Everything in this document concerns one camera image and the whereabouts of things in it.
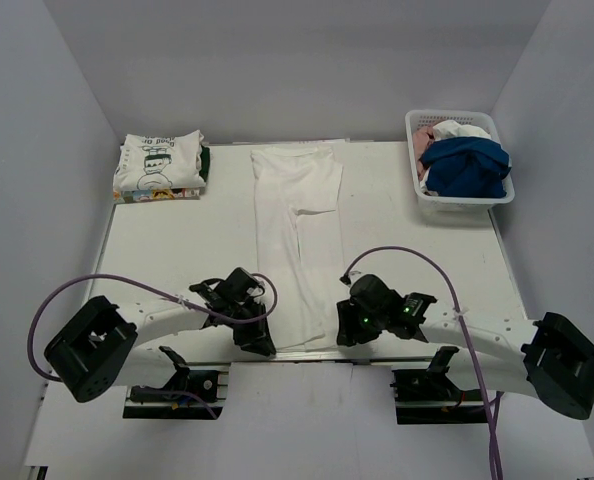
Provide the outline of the white t-shirt red print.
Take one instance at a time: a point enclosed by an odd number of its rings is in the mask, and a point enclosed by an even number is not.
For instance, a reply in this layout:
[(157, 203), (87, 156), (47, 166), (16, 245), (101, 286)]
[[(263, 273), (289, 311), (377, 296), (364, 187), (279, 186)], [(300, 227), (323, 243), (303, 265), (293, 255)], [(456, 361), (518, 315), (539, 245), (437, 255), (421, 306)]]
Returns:
[(338, 197), (343, 166), (330, 146), (251, 152), (258, 269), (276, 285), (279, 351), (335, 345), (344, 267)]

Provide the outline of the folded colourful print t-shirt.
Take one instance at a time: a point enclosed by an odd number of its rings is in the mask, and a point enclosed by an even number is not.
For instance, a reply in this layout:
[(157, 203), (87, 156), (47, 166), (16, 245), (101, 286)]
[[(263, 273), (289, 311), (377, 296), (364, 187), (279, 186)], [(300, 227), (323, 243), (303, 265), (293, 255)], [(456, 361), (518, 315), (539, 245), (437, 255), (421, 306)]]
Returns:
[(199, 199), (204, 191), (204, 187), (131, 191), (113, 189), (113, 201), (115, 204), (135, 204), (167, 200), (195, 200)]

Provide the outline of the pink cloth in basket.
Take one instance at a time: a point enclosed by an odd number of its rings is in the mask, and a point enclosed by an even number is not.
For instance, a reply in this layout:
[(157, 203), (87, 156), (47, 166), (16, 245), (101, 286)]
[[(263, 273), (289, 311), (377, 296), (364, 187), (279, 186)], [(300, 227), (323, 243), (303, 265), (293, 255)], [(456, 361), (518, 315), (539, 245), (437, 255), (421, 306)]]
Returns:
[(419, 180), (421, 180), (424, 177), (426, 172), (426, 168), (424, 167), (421, 161), (421, 157), (424, 154), (424, 152), (429, 148), (429, 146), (434, 143), (434, 141), (435, 137), (432, 125), (422, 126), (412, 135), (414, 159), (417, 177)]

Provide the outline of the folded dark green t-shirt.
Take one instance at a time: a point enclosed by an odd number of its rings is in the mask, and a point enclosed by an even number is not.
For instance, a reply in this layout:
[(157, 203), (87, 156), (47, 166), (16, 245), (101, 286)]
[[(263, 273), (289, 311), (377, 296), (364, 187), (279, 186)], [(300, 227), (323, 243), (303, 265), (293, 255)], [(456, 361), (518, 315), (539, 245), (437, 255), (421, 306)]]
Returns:
[(205, 145), (201, 146), (200, 162), (201, 162), (201, 166), (199, 169), (199, 176), (202, 178), (202, 180), (205, 183), (207, 183), (209, 173), (210, 173), (211, 151), (210, 151), (210, 148)]

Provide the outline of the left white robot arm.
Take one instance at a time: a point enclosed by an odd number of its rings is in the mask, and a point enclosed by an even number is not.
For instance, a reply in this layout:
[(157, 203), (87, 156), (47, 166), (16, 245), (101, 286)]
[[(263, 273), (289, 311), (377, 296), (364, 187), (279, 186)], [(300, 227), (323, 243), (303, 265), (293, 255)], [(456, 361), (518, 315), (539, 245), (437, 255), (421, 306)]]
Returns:
[(235, 268), (226, 278), (209, 278), (171, 294), (127, 277), (109, 280), (153, 294), (150, 301), (117, 304), (104, 295), (88, 299), (44, 349), (45, 379), (62, 383), (79, 403), (87, 403), (113, 386), (127, 386), (136, 403), (165, 402), (210, 408), (218, 399), (217, 370), (192, 368), (169, 346), (148, 349), (150, 342), (181, 332), (226, 327), (244, 352), (272, 357), (276, 353), (268, 325), (278, 294), (260, 273)]

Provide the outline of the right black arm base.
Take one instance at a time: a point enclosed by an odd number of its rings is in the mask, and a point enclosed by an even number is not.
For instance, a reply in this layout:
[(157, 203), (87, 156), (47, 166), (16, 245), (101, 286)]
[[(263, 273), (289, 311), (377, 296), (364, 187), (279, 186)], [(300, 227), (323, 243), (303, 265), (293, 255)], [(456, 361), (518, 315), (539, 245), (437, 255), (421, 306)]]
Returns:
[(399, 366), (390, 384), (398, 425), (486, 424), (478, 388), (462, 390), (448, 379), (450, 361), (460, 350), (441, 347), (427, 366)]

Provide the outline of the blue t-shirt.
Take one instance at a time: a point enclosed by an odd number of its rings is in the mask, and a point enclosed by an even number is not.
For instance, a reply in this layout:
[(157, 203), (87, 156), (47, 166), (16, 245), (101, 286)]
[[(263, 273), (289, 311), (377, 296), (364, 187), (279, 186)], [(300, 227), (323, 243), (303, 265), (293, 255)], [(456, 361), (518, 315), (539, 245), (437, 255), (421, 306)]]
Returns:
[(459, 137), (436, 141), (421, 161), (428, 172), (424, 184), (436, 196), (501, 199), (510, 174), (509, 154), (493, 140)]

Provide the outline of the plain white t-shirt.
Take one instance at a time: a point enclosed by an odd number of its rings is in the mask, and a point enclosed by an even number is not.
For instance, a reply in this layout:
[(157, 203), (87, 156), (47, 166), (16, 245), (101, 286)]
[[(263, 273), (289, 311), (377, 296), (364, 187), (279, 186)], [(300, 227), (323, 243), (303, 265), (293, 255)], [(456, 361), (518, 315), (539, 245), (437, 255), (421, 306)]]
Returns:
[(460, 124), (452, 119), (443, 120), (435, 124), (432, 127), (432, 132), (435, 141), (459, 137), (491, 139), (491, 135), (486, 130), (474, 125)]

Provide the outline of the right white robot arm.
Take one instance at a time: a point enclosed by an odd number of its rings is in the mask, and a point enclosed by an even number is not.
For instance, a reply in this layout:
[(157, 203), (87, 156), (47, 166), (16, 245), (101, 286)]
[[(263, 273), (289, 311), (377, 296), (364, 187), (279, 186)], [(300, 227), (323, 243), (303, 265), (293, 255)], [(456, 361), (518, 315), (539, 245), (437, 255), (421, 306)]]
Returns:
[(349, 297), (337, 304), (337, 343), (351, 347), (388, 332), (439, 345), (430, 390), (449, 399), (480, 384), (539, 399), (551, 410), (586, 420), (594, 406), (594, 343), (563, 315), (512, 320), (458, 313), (435, 297), (402, 296), (374, 274), (341, 277)]

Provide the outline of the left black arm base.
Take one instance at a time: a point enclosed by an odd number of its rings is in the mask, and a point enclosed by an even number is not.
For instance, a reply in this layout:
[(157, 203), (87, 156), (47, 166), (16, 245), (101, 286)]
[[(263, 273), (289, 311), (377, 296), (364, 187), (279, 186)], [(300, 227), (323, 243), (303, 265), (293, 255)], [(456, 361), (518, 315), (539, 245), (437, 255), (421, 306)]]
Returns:
[(160, 352), (172, 363), (174, 373), (161, 387), (133, 386), (124, 408), (124, 419), (217, 420), (226, 398), (227, 371), (190, 367), (167, 346)]

